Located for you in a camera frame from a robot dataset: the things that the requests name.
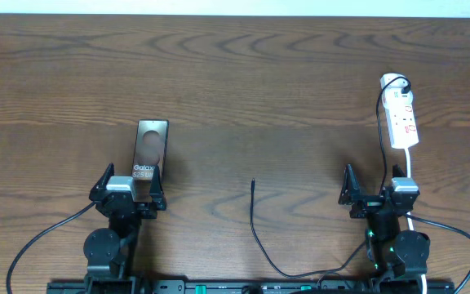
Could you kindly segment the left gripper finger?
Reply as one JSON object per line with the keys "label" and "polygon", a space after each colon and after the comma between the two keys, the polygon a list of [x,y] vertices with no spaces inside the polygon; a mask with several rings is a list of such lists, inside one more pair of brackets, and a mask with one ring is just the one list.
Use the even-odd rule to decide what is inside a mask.
{"label": "left gripper finger", "polygon": [[110,163],[105,171],[104,174],[97,180],[95,185],[91,188],[91,195],[97,196],[99,193],[102,193],[106,190],[106,185],[108,184],[110,178],[114,175],[114,164]]}
{"label": "left gripper finger", "polygon": [[156,165],[153,169],[149,195],[152,198],[152,200],[156,203],[164,202],[165,195],[164,195],[163,188],[162,188],[161,172],[160,172],[160,168],[158,165]]}

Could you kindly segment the white power strip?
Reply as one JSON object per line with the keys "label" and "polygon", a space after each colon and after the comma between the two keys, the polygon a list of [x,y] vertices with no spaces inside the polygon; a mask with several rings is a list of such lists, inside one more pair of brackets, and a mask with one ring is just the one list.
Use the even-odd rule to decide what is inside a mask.
{"label": "white power strip", "polygon": [[419,143],[410,81],[399,73],[386,73],[380,79],[390,145],[394,149],[409,149]]}

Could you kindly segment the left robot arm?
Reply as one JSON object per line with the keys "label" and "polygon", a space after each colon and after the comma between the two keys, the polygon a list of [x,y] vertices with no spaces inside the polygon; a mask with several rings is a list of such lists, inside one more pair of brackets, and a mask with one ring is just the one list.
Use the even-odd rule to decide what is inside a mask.
{"label": "left robot arm", "polygon": [[91,232],[83,245],[87,259],[85,293],[151,293],[151,283],[131,272],[142,220],[166,210],[159,167],[153,170],[150,202],[135,201],[135,180],[116,176],[109,164],[91,188],[89,199],[109,220],[109,226]]}

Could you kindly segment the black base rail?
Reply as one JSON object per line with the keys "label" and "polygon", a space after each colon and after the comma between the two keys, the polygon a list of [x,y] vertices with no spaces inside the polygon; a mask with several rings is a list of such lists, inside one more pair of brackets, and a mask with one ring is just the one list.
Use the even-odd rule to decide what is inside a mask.
{"label": "black base rail", "polygon": [[143,294],[244,294],[244,293],[372,293],[366,283],[337,279],[321,282],[185,282],[158,280],[153,282],[57,282],[48,283],[47,294],[78,293],[143,293]]}

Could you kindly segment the Samsung Galaxy smartphone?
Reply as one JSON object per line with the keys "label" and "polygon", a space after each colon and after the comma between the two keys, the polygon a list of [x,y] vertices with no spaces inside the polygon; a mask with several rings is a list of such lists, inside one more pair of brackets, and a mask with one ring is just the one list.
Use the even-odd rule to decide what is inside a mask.
{"label": "Samsung Galaxy smartphone", "polygon": [[162,178],[169,131],[169,121],[142,119],[136,132],[134,159],[131,176],[135,180],[151,181],[155,167]]}

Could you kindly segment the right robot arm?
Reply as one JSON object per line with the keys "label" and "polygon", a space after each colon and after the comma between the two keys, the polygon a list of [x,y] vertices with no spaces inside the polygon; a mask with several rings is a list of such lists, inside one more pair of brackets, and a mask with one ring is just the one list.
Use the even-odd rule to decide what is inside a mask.
{"label": "right robot arm", "polygon": [[394,292],[396,287],[426,292],[421,276],[428,271],[430,239],[424,233],[401,229],[399,223],[400,217],[412,211],[419,187],[399,166],[392,171],[392,184],[372,195],[362,192],[352,166],[347,165],[338,203],[351,207],[351,218],[367,222],[366,246],[376,270],[368,281],[372,292]]}

